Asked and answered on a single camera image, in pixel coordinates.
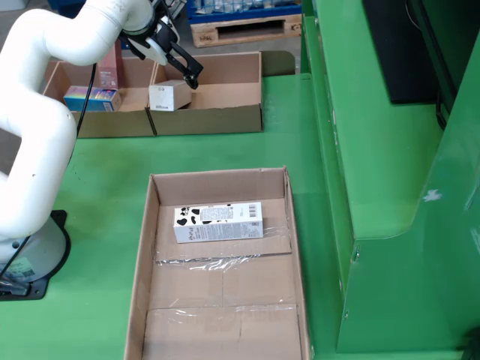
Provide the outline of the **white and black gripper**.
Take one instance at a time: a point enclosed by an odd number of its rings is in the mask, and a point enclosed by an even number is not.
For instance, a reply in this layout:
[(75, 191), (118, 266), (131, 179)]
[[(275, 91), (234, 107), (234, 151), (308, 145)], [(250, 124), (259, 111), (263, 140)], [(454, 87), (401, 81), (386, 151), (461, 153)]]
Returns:
[[(198, 88), (198, 77), (203, 71), (203, 66), (178, 45), (179, 33), (168, 15), (154, 17), (146, 27), (140, 30), (122, 30), (119, 39), (142, 60), (148, 58), (163, 66), (167, 65), (168, 61), (181, 72), (184, 81), (191, 89)], [(171, 54), (172, 51), (179, 54), (186, 64), (177, 60)]]

